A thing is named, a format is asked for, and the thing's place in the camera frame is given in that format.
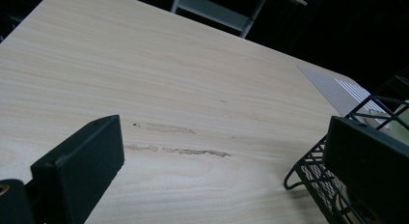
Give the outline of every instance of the desk organizer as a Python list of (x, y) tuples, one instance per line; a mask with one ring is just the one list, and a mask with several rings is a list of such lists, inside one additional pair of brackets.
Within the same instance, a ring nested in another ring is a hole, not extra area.
[[(409, 68), (392, 76), (358, 104), (345, 118), (367, 124), (399, 139), (399, 136), (394, 136), (390, 132), (390, 125), (399, 124), (402, 130), (409, 131), (409, 121), (407, 120), (407, 116), (409, 116), (408, 78)], [(370, 109), (373, 104), (376, 105), (377, 111)], [(286, 190), (291, 190), (299, 185), (305, 185), (329, 223), (369, 223), (369, 219), (376, 218), (375, 215), (362, 206), (358, 206), (359, 202), (356, 202), (356, 198), (348, 196), (346, 186), (323, 163), (327, 136), (328, 134), (320, 139), (293, 165), (286, 175), (284, 186)], [(301, 181), (288, 184), (288, 180), (294, 172)]]

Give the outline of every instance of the scratch mark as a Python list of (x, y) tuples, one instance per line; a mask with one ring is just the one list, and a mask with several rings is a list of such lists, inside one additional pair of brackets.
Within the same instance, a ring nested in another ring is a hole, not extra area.
[(134, 151), (151, 150), (151, 151), (157, 152), (158, 150), (157, 147), (152, 146), (152, 145), (147, 146), (147, 147), (138, 147), (138, 145), (133, 144), (133, 145), (124, 145), (123, 147), (126, 149), (134, 150)]
[(177, 152), (179, 154), (214, 154), (214, 155), (221, 156), (221, 157), (231, 156), (230, 154), (216, 152), (213, 150), (185, 150), (185, 149), (170, 149), (170, 148), (162, 148), (162, 150), (168, 153)]
[[(123, 146), (126, 149), (130, 149), (133, 151), (144, 151), (144, 150), (149, 150), (153, 152), (158, 152), (159, 149), (153, 145), (149, 145), (147, 147), (139, 147), (136, 144), (132, 145), (124, 145)], [(217, 156), (225, 157), (225, 156), (231, 156), (230, 154), (227, 153), (221, 153), (213, 150), (189, 150), (189, 149), (170, 149), (170, 148), (162, 148), (163, 151), (167, 153), (179, 153), (179, 154), (214, 154)]]
[(147, 130), (153, 130), (153, 131), (160, 131), (160, 132), (182, 132), (182, 133), (190, 133), (190, 134), (196, 134), (195, 131), (188, 129), (186, 127), (180, 127), (180, 126), (167, 126), (167, 125), (155, 125), (155, 124), (133, 124), (134, 126), (141, 127)]

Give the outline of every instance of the wire desk organizer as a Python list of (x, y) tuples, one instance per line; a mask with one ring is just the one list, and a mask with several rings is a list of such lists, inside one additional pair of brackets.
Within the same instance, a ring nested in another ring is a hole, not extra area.
[[(388, 131), (390, 122), (398, 122), (409, 131), (409, 124), (399, 118), (409, 108), (408, 78), (409, 68), (390, 77), (345, 118), (364, 124), (371, 121), (371, 126), (383, 132)], [(383, 112), (372, 112), (368, 109), (369, 104), (371, 107), (376, 104), (378, 110)], [(357, 209), (356, 204), (351, 202), (354, 201), (353, 197), (346, 195), (342, 181), (323, 164), (327, 136), (328, 133), (293, 165), (285, 177), (284, 187), (291, 190), (305, 185), (329, 223), (368, 223), (368, 216), (372, 213), (362, 208)], [(301, 181), (288, 184), (294, 172)]]

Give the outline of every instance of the black background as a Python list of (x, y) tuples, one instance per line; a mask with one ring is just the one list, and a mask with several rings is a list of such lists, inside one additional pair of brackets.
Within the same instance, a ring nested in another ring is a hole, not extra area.
[[(0, 0), (0, 36), (13, 28), (41, 0)], [(169, 11), (173, 0), (140, 0)], [(258, 0), (212, 0), (250, 14)], [(267, 0), (247, 40), (276, 49), (356, 80), (369, 91), (409, 67), (409, 0)], [(238, 33), (185, 11), (215, 28)]]

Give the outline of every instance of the wooden table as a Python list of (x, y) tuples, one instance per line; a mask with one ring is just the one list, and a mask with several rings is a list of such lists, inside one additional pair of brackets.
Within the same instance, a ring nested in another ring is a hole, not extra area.
[(337, 115), (297, 66), (350, 80), (135, 0), (44, 0), (0, 44), (0, 179), (119, 114), (87, 223), (325, 223), (283, 187)]

